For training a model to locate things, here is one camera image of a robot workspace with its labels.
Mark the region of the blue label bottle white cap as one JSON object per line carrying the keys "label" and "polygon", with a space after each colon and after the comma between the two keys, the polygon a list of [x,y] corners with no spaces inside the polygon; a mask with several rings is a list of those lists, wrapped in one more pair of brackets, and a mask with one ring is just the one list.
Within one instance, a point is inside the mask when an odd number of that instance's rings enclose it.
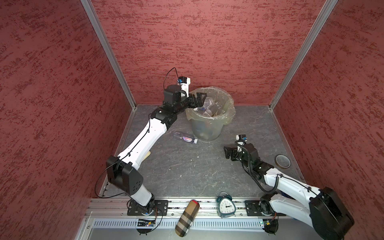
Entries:
{"label": "blue label bottle white cap", "polygon": [[206,114],[206,108],[205,107],[200,107],[200,108],[195,108],[194,111],[200,115]]}

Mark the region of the red cap clear bottle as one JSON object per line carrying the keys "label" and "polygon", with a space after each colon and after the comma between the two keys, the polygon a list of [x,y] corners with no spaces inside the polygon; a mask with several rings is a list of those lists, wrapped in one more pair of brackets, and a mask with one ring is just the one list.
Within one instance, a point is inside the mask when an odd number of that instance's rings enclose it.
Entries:
{"label": "red cap clear bottle", "polygon": [[223,105],[220,102],[215,102],[211,107],[212,116],[220,116],[224,114],[226,111],[223,109]]}

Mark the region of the purple label clear bottle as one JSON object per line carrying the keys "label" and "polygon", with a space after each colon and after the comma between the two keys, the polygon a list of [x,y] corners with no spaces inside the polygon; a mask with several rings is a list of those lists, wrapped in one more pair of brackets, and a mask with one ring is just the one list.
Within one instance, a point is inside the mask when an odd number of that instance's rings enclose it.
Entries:
{"label": "purple label clear bottle", "polygon": [[172,137],[181,140],[183,142],[189,143],[189,144],[197,144],[198,139],[195,136],[183,133],[183,132],[178,132],[178,131],[173,131],[172,132]]}

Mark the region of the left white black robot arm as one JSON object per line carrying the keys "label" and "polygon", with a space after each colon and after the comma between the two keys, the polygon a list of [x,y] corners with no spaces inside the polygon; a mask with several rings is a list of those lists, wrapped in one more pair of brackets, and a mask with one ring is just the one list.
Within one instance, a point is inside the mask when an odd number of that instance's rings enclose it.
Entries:
{"label": "left white black robot arm", "polygon": [[155,208],[155,197],[144,186],[144,177],[139,173],[141,163],[157,140],[186,109],[204,106],[206,93],[190,94],[187,84],[170,85],[164,90],[163,104],[148,116],[148,123],[133,142],[117,157],[106,161],[108,182],[127,194],[149,215]]}

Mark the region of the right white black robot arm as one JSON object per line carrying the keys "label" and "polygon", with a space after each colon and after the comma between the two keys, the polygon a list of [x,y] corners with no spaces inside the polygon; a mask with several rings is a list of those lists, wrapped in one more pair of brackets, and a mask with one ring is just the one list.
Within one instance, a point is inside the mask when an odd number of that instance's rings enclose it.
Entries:
{"label": "right white black robot arm", "polygon": [[284,214],[310,227],[324,240],[342,240],[355,224],[338,194],[331,188],[319,189],[302,183],[261,160],[253,144],[236,141],[235,147],[224,147],[226,159],[239,161],[245,172],[265,193],[260,198],[261,212],[266,216]]}

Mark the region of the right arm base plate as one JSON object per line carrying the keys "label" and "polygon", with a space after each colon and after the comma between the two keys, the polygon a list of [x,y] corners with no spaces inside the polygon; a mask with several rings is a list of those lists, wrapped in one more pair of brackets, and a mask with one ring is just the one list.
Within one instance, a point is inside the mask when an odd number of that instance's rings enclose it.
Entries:
{"label": "right arm base plate", "polygon": [[275,212],[272,210],[271,214],[265,214],[262,212],[262,208],[260,206],[260,201],[256,200],[245,200],[245,210],[248,217],[274,217]]}

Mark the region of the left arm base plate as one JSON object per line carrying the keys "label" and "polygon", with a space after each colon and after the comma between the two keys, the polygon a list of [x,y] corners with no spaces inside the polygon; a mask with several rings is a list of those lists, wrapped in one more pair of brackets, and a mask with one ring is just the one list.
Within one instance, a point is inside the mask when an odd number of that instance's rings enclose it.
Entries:
{"label": "left arm base plate", "polygon": [[168,212],[168,200],[151,200],[146,206],[131,200],[127,203],[128,216],[155,216],[155,214],[166,216]]}

